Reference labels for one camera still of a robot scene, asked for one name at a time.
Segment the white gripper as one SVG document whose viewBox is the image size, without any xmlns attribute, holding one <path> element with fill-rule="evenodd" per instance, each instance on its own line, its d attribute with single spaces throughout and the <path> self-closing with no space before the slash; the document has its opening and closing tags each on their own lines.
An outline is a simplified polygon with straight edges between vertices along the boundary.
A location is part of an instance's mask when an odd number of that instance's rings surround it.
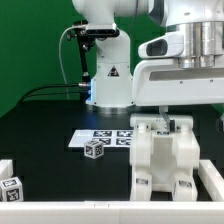
<svg viewBox="0 0 224 224">
<path fill-rule="evenodd" d="M 194 69 L 180 69 L 174 58 L 143 60 L 134 70 L 132 95 L 137 106 L 160 106 L 166 129 L 174 132 L 167 106 L 224 103 L 224 56 L 215 58 L 214 67 Z"/>
</svg>

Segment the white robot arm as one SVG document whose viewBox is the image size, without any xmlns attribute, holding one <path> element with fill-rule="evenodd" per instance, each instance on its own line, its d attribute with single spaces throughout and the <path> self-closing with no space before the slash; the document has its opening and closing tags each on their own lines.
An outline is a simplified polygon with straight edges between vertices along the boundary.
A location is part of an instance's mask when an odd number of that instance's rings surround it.
<svg viewBox="0 0 224 224">
<path fill-rule="evenodd" d="M 224 103 L 224 0 L 72 0 L 87 23 L 80 46 L 97 46 L 87 103 L 100 108 Z M 166 29 L 141 44 L 130 69 L 130 38 L 116 17 L 148 15 Z"/>
</svg>

